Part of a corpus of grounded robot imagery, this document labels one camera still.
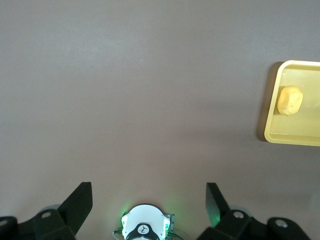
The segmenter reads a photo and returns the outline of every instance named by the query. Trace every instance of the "yellow food item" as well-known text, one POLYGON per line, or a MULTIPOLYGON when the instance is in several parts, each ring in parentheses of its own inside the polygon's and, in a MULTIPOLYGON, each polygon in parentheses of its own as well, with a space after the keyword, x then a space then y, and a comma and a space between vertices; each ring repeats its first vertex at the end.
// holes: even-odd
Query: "yellow food item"
POLYGON ((277 108, 281 115, 296 114, 301 106, 304 94, 297 86, 284 87, 278 99, 277 108))

